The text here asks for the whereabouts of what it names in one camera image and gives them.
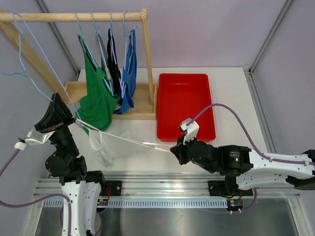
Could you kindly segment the green tank top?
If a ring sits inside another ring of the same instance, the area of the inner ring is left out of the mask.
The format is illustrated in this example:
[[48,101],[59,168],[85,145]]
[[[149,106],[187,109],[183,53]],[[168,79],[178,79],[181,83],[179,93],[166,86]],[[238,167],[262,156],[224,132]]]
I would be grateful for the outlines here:
[[104,131],[112,123],[119,96],[108,88],[106,73],[99,67],[81,35],[78,35],[78,40],[85,61],[87,94],[80,98],[76,115],[83,122]]

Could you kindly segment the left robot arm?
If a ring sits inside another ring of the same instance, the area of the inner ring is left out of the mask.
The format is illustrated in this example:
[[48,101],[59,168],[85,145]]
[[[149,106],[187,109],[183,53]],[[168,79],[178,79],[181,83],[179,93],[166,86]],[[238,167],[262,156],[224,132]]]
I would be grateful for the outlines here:
[[63,196],[64,236],[94,236],[97,199],[105,193],[107,184],[101,171],[88,171],[84,156],[69,130],[75,117],[58,93],[54,93],[44,117],[35,129],[49,135],[55,151],[45,167],[59,179]]

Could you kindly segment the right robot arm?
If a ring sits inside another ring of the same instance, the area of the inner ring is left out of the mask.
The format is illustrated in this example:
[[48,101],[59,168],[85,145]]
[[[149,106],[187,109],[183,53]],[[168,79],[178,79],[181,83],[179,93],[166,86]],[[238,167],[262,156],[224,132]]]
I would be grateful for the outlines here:
[[217,194],[234,196],[238,191],[277,184],[292,185],[297,190],[315,188],[313,149],[296,155],[259,155],[249,147],[214,147],[197,139],[185,143],[184,138],[179,137],[170,152],[181,165],[191,162],[209,173],[219,173],[223,176],[223,188],[217,191]]

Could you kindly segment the light blue hanger of white top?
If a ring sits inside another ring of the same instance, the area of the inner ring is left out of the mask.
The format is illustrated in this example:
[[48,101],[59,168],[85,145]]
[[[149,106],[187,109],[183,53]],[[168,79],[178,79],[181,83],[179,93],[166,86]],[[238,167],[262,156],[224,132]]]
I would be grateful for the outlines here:
[[20,24],[48,22],[50,14],[0,14],[0,101],[9,107],[27,111],[38,108],[38,102],[51,96],[39,85],[58,93],[65,103],[71,102],[60,77],[49,58],[41,58],[24,38]]

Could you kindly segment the white camisole tank top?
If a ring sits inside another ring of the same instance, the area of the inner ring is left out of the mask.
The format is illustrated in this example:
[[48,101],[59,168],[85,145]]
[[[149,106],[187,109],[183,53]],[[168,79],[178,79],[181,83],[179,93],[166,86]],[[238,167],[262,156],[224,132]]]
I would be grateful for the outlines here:
[[155,153],[170,153],[170,146],[150,142],[139,142],[126,131],[120,135],[101,131],[77,119],[76,125],[87,131],[90,147],[97,153],[106,167],[112,167],[114,160],[136,156],[151,156]]

